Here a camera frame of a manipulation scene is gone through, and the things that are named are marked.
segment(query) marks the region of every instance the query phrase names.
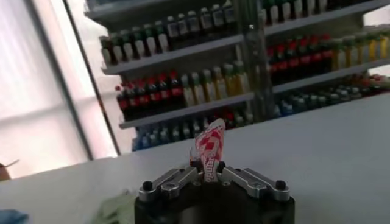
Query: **bottle label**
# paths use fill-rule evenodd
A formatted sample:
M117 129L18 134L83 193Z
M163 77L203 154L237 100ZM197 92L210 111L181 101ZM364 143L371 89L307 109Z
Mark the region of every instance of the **bottle label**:
M169 23L167 25L168 35L171 38L175 38L179 35L177 23Z
M227 23L234 23L236 21L236 18L234 17L233 7L225 9L225 19Z
M224 99L227 98L226 83L224 80L218 81L219 96Z
M126 100L120 100L119 101L119 107L120 107L120 109L126 109L127 108Z
M131 98L130 100L130 106L137 107L140 104L140 100L138 98Z
M116 61L118 62L124 61L121 47L119 46L114 47L114 55L116 57Z
M190 31L191 32L199 32L200 31L200 25L199 20L196 17L191 17L188 19L188 24L190 25Z
M124 52L126 53L126 57L129 61L134 58L134 53L133 53L133 47L130 43L126 43L123 46Z
M208 96L210 98L210 101L217 100L217 95L216 95L214 84L213 83L207 83L206 87L207 87L207 92L208 92Z
M172 95L173 96L181 96L183 94L183 89L180 87L176 87L172 89Z
M285 20L291 19L291 5L289 2L286 2L282 5L283 7L283 17Z
M108 49L106 49L106 48L103 48L102 49L102 55L103 55L104 63L106 65L112 65L112 59L111 59L110 51Z
M346 55L344 51L339 52L337 56L338 69L342 69L346 67Z
M169 91L167 91L167 90L161 91L161 98L168 99L168 98L170 98L170 96L171 96L171 94L169 93Z
M185 21L185 20L180 20L180 21L178 22L178 24L179 24L179 33L180 33L181 35L186 35L186 34L188 34L188 28L187 28L187 23L186 23L186 21Z
M302 64L309 64L310 63L310 56L303 56L300 58L300 62Z
M196 99L198 104L205 103L205 94L203 93L203 88L201 85L195 86Z
M157 47L156 47L156 41L153 37L148 37L146 39L147 46L149 47L149 50L151 52L151 55L157 54Z
M184 89L184 97L188 107L195 105L193 92L190 88Z
M250 91L248 76L246 73L239 75L239 79L241 82L241 89L243 89L243 93L248 93Z
M137 48L137 51L140 55L140 57L146 57L146 52L145 52L145 46L144 43L141 40L137 40L135 42L135 46Z
M295 7L296 18L303 17L303 15L302 15L302 12L303 12L302 0L295 0L294 1L294 7Z
M276 5L271 7L271 21L273 24L277 23L279 19L279 10Z
M209 28L211 28L213 26L210 14L202 15L201 18L200 18L200 22L202 23L203 29L209 29Z
M355 66L359 63L358 49L353 47L351 50L351 66Z
M158 35L158 41L160 42L160 46L163 52L169 51L168 39L165 33L161 33Z
M213 19L215 26L222 26L224 24L224 14L221 10L213 12Z
M299 59L298 58L293 58L293 59L290 59L288 65L292 68L296 67L299 65Z
M151 100L156 102L156 101L159 101L161 99L161 95L160 93L151 93Z

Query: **red bottle cap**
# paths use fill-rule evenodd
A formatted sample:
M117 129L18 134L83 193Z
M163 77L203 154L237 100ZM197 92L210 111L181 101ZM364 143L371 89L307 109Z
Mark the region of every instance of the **red bottle cap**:
M172 70L171 73L169 74L171 79L176 79L177 78L177 72L175 70Z

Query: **bottle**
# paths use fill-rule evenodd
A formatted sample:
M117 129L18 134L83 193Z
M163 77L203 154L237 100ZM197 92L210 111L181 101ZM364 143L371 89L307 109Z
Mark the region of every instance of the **bottle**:
M137 51L138 58L144 58L147 57L146 48L143 41L143 35L140 31L139 27L133 27L133 35L134 35L134 41L135 41L135 47Z
M211 102L217 100L215 85L213 83L213 79L211 78L210 70L203 70L203 75L205 77L205 92L207 95L207 101Z
M214 75L215 75L215 86L216 86L216 90L217 90L218 99L228 98L226 82L225 82L224 77L222 76L221 68L218 66L215 66L213 68L213 71L214 71Z
M138 113L140 110L140 100L136 94L136 86L134 83L128 84L128 92L127 98L129 100L130 108L131 108L131 118L136 119L138 117Z
M223 37L225 35L224 13L219 4L213 5L212 14L215 32L218 33L218 36Z
M226 74L226 86L227 86L227 92L229 96L235 96L237 95L237 85L236 85L236 77L234 74L233 65L225 64L225 74Z
M201 9L200 24L202 25L202 41L210 41L213 39L213 20L207 8Z
M268 0L268 3L269 3L269 11L270 11L270 16L271 16L271 24L272 25L275 25L278 23L279 21L279 9L278 9L278 5L276 4L276 1L275 0Z
M179 38L180 38L180 48L187 47L188 39L190 38L190 32L188 30L187 20L184 14L178 15L177 24L179 26Z
M234 8L230 0L226 0L225 4L223 5L223 8L226 21L227 35L237 33L237 21L234 15Z
M123 63L126 61L126 58L124 57L124 52L122 49L122 38L117 33L111 33L110 38L113 44L113 52L116 59L116 62Z
M291 11L291 3L289 0L281 0L281 10L279 11L279 14L282 15L280 17L283 18L283 21L289 21L292 18L292 11Z
M198 43L200 37L200 23L195 11L188 12L188 27L190 28L190 37L193 44Z
M158 76L159 84L158 88L160 90L161 95L161 108L162 111L170 111L173 110L171 103L171 92L168 88L168 80L164 73Z
M127 120L127 108L129 107L129 104L127 103L127 99L123 95L120 86L116 86L115 91L117 92L116 101L118 102L119 108L122 111L122 114L124 116L125 121L128 121Z
M121 36L123 40L123 50L125 58L127 59L127 61L134 60L134 46L130 32L128 30L122 30Z
M166 34L166 31L164 29L164 25L162 21L156 21L154 23L157 31L157 52L158 53L164 53L168 52L170 50L169 42L168 42L168 36Z
M183 124L183 138L184 139L191 138L191 132L190 132L190 128L188 127L187 122L184 122L184 124Z
M196 103L195 103L194 93L190 85L188 84L187 75L182 75L182 85L183 85L183 94L184 94L186 105L188 107L195 106Z
M170 50L176 50L179 48L178 42L179 42L179 26L177 25L177 22L173 18L173 16L168 17L168 23L166 25L166 30L168 33L168 40L170 43Z
M303 3L302 0L294 1L294 11L295 11L295 19L299 19L303 17Z
M244 63L242 61L236 61L235 66L237 68L237 75L239 78L239 90L241 93L249 93L250 92L250 86L248 81L248 75L245 72L244 69Z
M352 100L360 99L361 98L361 94L359 92L359 88L353 87L350 96L351 96Z
M99 36L99 40L102 46L101 53L103 56L104 63L106 64L106 66L115 65L116 60L112 48L111 39L106 36Z
M171 78L171 91L172 91L172 104L174 105L175 110L184 108L185 101L183 96L183 86L177 78L177 72L172 70L169 74Z
M155 111L155 113L162 113L161 111L161 93L157 88L156 80L154 77L150 77L148 80L148 90L150 95L150 109Z
M200 84L199 74L194 72L192 73L193 82L194 82L194 93L195 100L197 104L202 104L206 102L205 93L203 92L203 87Z
M149 111L150 97L146 90L146 85L143 80L138 81L138 97L140 99L140 116L147 117L154 113L154 111Z
M156 40L154 38L155 34L152 29L151 24L144 25L145 35L146 35L146 44L147 44L147 54L156 55L158 54Z

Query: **soda bottle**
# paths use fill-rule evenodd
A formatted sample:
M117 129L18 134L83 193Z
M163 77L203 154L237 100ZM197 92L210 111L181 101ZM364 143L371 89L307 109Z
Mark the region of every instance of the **soda bottle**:
M161 92L158 90L156 80L154 77L150 77L148 80L148 90L150 95L150 107L151 111L155 113L161 113Z
M190 38L192 40L192 44L196 44L199 42L200 37L200 23L199 18L196 15L195 11L188 12L188 27L190 28Z
M237 33L237 21L234 15L234 8L230 0L226 0L223 8L226 20L227 35L233 35Z
M183 86L177 78L177 72L172 70L169 74L171 78L171 91L172 99L171 102L174 105L175 109L180 109L185 107L185 100L183 95Z
M123 95L123 93L121 91L121 87L116 86L115 90L117 92L116 101L118 101L119 108L122 111L122 114L124 116L125 121L128 121L126 112L127 112L127 108L129 107L129 104L127 103L126 97Z
M147 54L150 56L158 54L157 44L156 44L156 40L155 40L155 34L154 34L153 29L152 29L152 25L145 24L144 30L145 30L145 35L146 35Z
M134 49L135 46L133 44L132 36L128 30L122 30L121 31L121 36L123 40L123 50L124 50L124 55L127 59L127 61L131 61L135 59L134 55Z
M202 25L202 41L210 41L213 39L213 20L207 8L201 9L200 24Z
M127 98L130 103L130 117L131 119L136 119L138 117L138 113L140 111L140 100L137 96L137 87L134 83L128 83L128 92Z
M149 111L150 97L146 89L145 82L143 80L138 81L138 97L140 99L140 115L141 117L147 117L154 113L154 111Z
M125 58L124 51L122 48L122 46L123 46L122 38L117 33L111 33L110 37L111 37L111 41L113 44L113 52L114 52L114 56L116 58L116 62L118 64L125 62L126 58Z
M154 23L157 31L157 49L158 53L168 52L169 51L169 43L168 43L168 36L166 34L166 31L163 26L162 21L156 21Z
M169 43L171 44L171 51L178 49L179 42L179 25L173 18L173 16L168 17L168 23L166 25L168 31Z
M178 15L177 24L179 26L180 34L180 48L187 47L188 39L190 38L190 32L188 30L187 20L184 14Z
M116 65L116 59L112 47L112 42L109 37L99 36L100 44L102 46L101 53L104 59L104 63L107 66Z
M158 88L160 89L161 95L161 108L162 111L172 110L171 105L171 92L168 86L168 79L164 73L160 74L158 77L160 83L158 84Z
M223 37L225 31L224 13L219 4L213 5L213 24L215 32L218 36Z
M147 57L143 35L139 27L133 27L133 35L138 58Z

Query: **blue object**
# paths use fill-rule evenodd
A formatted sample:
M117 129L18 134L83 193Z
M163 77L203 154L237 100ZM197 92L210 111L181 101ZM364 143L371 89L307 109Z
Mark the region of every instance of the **blue object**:
M1 224L25 224L29 216L17 210L0 210Z

